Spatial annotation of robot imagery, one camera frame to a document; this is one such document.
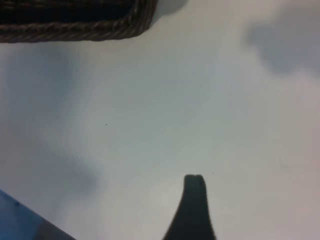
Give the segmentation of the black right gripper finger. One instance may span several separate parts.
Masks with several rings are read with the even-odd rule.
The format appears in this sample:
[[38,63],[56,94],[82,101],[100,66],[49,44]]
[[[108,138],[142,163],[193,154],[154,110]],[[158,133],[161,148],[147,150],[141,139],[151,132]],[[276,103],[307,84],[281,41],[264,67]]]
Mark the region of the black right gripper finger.
[[182,196],[165,240],[215,240],[206,183],[200,174],[184,177]]

